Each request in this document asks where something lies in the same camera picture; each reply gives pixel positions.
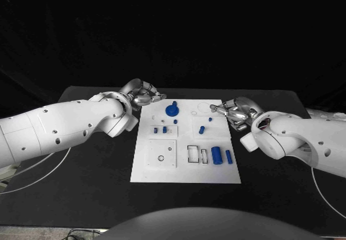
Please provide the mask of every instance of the small blue part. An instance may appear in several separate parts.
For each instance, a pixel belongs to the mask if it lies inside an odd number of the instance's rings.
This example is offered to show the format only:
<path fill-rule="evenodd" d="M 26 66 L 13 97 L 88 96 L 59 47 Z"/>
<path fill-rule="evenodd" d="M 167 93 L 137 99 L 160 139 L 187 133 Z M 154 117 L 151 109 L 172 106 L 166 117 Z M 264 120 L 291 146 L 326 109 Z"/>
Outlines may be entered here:
<path fill-rule="evenodd" d="M 212 154 L 212 161 L 215 165 L 222 164 L 222 152 L 221 148 L 218 146 L 211 148 L 211 154 Z"/>
<path fill-rule="evenodd" d="M 166 114 L 170 117 L 174 117 L 179 114 L 179 107 L 177 107 L 177 102 L 173 101 L 172 105 L 166 107 Z"/>
<path fill-rule="evenodd" d="M 232 164 L 234 161 L 232 161 L 232 158 L 231 158 L 231 152 L 229 152 L 229 150 L 225 151 L 225 155 L 226 155 L 228 164 Z"/>
<path fill-rule="evenodd" d="M 205 126 L 200 126 L 200 129 L 199 129 L 199 134 L 203 134 L 203 132 L 205 132 Z"/>

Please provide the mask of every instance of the white cable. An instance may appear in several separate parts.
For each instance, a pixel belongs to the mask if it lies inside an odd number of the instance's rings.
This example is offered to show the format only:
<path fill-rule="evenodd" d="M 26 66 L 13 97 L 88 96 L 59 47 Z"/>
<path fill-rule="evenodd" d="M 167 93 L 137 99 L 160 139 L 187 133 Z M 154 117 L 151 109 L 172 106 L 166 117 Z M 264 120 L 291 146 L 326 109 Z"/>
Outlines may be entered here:
<path fill-rule="evenodd" d="M 40 163 L 45 162 L 46 159 L 49 159 L 49 157 L 53 155 L 55 153 L 51 153 L 36 164 L 33 164 L 27 169 L 25 169 L 23 171 L 17 172 L 16 174 L 13 174 L 12 176 L 0 179 L 0 182 L 16 177 L 19 174 L 25 173 L 27 170 L 30 170 L 33 167 L 36 167 Z"/>
<path fill-rule="evenodd" d="M 69 154 L 69 152 L 71 152 L 71 148 L 68 149 L 68 151 L 66 151 L 66 155 L 65 155 L 65 157 L 63 157 L 63 159 L 61 160 L 61 162 L 59 162 L 59 164 L 56 165 L 56 167 L 53 168 L 53 170 L 38 180 L 38 181 L 35 181 L 33 183 L 30 183 L 29 185 L 26 185 L 26 186 L 23 186 L 22 188 L 17 188 L 16 190 L 12 190 L 12 191 L 6 191 L 6 192 L 1 192 L 0 193 L 0 195 L 1 194 L 9 194 L 9 193 L 13 193 L 13 192 L 16 192 L 16 191 L 19 191 L 19 190 L 22 190 L 22 189 L 25 189 L 25 188 L 27 188 L 27 187 L 30 187 L 33 184 L 36 184 L 55 170 L 56 170 L 56 168 L 61 166 L 61 164 L 63 163 L 63 160 L 65 160 L 65 158 L 66 158 L 66 156 L 68 156 L 68 154 Z"/>
<path fill-rule="evenodd" d="M 339 215 L 346 219 L 346 216 L 335 209 L 335 207 L 332 206 L 332 204 L 329 203 L 329 201 L 326 200 L 324 196 L 323 196 L 323 193 L 320 191 L 320 188 L 317 186 L 317 182 L 316 182 L 316 175 L 314 175 L 314 168 L 311 167 L 311 178 L 313 178 L 313 181 L 314 181 L 314 185 L 316 185 L 316 188 L 319 190 L 319 194 L 323 198 L 323 200 L 326 201 L 326 204 L 332 207 L 332 209 L 339 213 Z"/>

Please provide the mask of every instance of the white board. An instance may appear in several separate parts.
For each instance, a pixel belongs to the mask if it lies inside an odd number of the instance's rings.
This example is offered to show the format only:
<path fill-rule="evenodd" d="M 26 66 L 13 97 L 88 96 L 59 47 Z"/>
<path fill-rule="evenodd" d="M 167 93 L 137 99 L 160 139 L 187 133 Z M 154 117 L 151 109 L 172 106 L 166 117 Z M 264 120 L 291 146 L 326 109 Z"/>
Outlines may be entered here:
<path fill-rule="evenodd" d="M 166 107 L 173 101 L 179 114 L 170 117 Z M 164 99 L 141 108 L 131 182 L 241 183 L 228 120 L 219 113 L 211 112 L 211 104 L 219 105 L 222 101 Z M 199 134 L 200 126 L 205 126 L 203 134 Z M 187 146 L 198 146 L 199 162 L 189 162 Z M 219 165 L 213 164 L 212 147 L 221 148 L 224 163 Z M 202 162 L 202 149 L 206 150 L 208 164 Z M 226 150 L 231 151 L 232 164 L 228 164 Z"/>

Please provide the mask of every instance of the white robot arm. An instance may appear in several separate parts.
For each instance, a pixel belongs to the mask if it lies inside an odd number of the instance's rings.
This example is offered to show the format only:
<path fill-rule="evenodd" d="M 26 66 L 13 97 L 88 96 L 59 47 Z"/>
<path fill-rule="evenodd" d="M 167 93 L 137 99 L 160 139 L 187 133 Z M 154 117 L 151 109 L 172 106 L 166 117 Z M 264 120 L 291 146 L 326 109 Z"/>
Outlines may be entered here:
<path fill-rule="evenodd" d="M 111 137 L 137 125 L 133 110 L 166 99 L 138 78 L 118 92 L 43 106 L 0 119 L 0 168 L 82 144 L 92 133 Z"/>
<path fill-rule="evenodd" d="M 236 131 L 251 126 L 239 140 L 249 152 L 260 148 L 274 159 L 293 156 L 313 168 L 346 178 L 346 122 L 265 112 L 245 97 L 211 105 L 211 110 L 226 116 Z"/>

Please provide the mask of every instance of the black table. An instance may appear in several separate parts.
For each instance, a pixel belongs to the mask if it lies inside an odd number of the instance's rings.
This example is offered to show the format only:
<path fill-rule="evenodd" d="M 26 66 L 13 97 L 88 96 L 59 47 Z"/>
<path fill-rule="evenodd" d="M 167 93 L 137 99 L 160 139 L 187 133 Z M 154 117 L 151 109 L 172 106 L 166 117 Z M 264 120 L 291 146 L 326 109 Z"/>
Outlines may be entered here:
<path fill-rule="evenodd" d="M 118 87 L 71 86 L 59 102 L 117 91 Z M 170 99 L 251 98 L 265 111 L 310 118 L 294 92 L 283 90 L 160 89 Z M 97 132 L 72 147 L 65 163 L 29 188 L 0 195 L 0 225 L 111 228 L 157 210 L 215 207 L 242 210 L 296 225 L 320 236 L 346 236 L 346 219 L 327 206 L 316 189 L 310 167 L 294 157 L 271 159 L 258 149 L 248 152 L 239 139 L 249 132 L 231 129 L 241 184 L 131 183 L 138 125 L 115 138 Z M 53 154 L 14 177 L 7 191 L 38 180 L 56 166 L 68 150 Z M 25 161 L 27 168 L 42 157 Z M 314 171 L 320 190 L 346 214 L 346 178 Z"/>

